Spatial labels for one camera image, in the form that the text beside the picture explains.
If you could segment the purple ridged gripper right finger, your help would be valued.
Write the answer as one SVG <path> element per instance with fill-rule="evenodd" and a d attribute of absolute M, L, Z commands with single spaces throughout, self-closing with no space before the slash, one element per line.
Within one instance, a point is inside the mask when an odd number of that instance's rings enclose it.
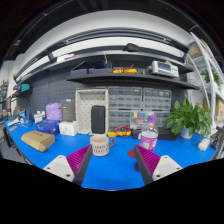
<path fill-rule="evenodd" d="M 145 185 L 182 169 L 168 155 L 158 156 L 154 152 L 138 145 L 134 147 L 134 156 Z"/>

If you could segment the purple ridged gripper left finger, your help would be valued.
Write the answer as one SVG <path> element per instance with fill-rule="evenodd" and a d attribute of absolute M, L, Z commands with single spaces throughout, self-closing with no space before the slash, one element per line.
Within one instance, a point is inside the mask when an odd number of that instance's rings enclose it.
<path fill-rule="evenodd" d="M 92 157 L 92 146 L 88 145 L 68 156 L 59 155 L 44 167 L 56 176 L 81 185 Z"/>

